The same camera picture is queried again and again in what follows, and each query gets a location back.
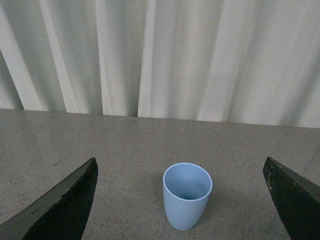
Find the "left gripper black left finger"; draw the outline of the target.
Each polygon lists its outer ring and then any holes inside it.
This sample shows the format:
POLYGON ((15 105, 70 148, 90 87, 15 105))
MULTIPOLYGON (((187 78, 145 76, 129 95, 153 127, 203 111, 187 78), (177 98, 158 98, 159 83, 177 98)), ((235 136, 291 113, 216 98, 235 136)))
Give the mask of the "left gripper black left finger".
POLYGON ((80 240, 98 180, 93 157, 30 206, 1 224, 2 240, 80 240))

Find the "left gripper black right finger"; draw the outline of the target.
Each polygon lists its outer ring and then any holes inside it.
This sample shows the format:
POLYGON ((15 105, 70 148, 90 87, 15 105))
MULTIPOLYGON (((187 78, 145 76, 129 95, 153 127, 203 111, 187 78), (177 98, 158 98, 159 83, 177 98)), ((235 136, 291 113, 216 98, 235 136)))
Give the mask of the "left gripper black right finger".
POLYGON ((320 238, 320 187, 271 157, 263 175, 278 215, 292 240, 320 238))

